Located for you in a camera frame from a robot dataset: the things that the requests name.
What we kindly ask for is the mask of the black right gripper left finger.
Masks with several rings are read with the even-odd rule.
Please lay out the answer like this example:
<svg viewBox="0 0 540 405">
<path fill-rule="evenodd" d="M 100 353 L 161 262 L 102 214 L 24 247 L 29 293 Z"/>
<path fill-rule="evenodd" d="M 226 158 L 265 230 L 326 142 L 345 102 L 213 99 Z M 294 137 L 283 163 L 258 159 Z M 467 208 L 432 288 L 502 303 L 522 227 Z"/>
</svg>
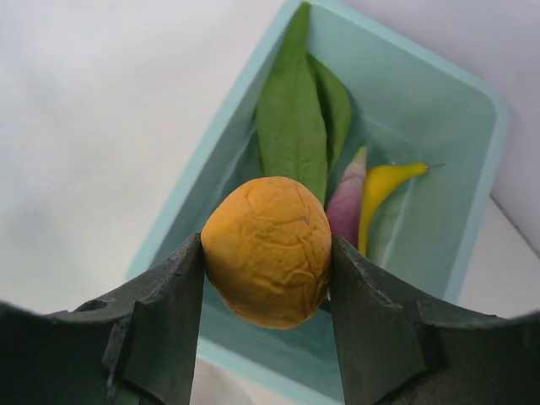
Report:
<svg viewBox="0 0 540 405">
<path fill-rule="evenodd" d="M 74 311 L 1 305 L 4 404 L 187 404 L 204 285 L 199 235 Z"/>
</svg>

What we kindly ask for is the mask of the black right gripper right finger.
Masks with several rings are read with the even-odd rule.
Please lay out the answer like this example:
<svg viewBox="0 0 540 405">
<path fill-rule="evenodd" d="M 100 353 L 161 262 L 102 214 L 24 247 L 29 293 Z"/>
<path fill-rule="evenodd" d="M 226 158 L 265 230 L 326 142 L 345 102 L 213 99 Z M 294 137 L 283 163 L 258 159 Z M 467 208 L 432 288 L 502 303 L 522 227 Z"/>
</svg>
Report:
<svg viewBox="0 0 540 405">
<path fill-rule="evenodd" d="M 538 403 L 538 313 L 505 319 L 447 303 L 340 236 L 330 295 L 347 404 Z"/>
</svg>

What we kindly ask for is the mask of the purple fake eggplant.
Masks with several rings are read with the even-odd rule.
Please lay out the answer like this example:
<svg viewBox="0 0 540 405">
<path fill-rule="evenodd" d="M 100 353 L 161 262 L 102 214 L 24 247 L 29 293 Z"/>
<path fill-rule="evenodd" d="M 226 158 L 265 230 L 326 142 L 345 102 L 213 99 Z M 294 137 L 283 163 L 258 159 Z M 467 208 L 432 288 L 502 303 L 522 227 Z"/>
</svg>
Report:
<svg viewBox="0 0 540 405">
<path fill-rule="evenodd" d="M 361 146 L 346 167 L 327 204 L 326 214 L 333 234 L 351 245 L 359 242 L 359 218 L 366 177 L 368 150 Z"/>
</svg>

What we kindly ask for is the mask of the yellow fake lemon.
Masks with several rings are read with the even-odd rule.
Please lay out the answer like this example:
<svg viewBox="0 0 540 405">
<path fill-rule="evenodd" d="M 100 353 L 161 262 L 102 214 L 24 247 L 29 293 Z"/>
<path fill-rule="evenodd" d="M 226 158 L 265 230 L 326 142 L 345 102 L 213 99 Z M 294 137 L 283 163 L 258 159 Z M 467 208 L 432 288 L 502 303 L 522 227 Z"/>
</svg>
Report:
<svg viewBox="0 0 540 405">
<path fill-rule="evenodd" d="M 209 216 L 201 242 L 220 298 L 258 327 L 301 325 L 327 292 L 330 226 L 321 202 L 298 181 L 262 177 L 237 187 Z"/>
</svg>

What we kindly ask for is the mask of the yellow fake banana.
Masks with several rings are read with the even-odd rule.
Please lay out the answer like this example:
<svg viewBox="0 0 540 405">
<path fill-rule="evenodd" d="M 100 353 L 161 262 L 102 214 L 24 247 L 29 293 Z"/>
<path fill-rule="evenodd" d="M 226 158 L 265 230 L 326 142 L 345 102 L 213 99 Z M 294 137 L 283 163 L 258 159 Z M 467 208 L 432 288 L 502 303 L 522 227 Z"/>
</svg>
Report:
<svg viewBox="0 0 540 405">
<path fill-rule="evenodd" d="M 378 207 L 404 182 L 423 176 L 443 164 L 379 165 L 366 175 L 359 217 L 358 249 L 366 257 L 370 222 Z"/>
</svg>

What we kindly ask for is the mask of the green fake leafy vegetable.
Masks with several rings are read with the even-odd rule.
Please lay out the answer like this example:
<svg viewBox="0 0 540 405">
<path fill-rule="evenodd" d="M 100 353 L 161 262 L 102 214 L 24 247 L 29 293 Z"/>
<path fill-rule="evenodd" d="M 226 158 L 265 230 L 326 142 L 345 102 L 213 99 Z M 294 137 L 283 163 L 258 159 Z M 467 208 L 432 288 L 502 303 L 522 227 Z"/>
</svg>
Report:
<svg viewBox="0 0 540 405">
<path fill-rule="evenodd" d="M 320 202 L 352 120 L 341 80 L 306 50 L 311 4 L 303 2 L 285 31 L 282 45 L 256 106 L 256 133 L 265 176 L 284 176 L 307 187 Z"/>
</svg>

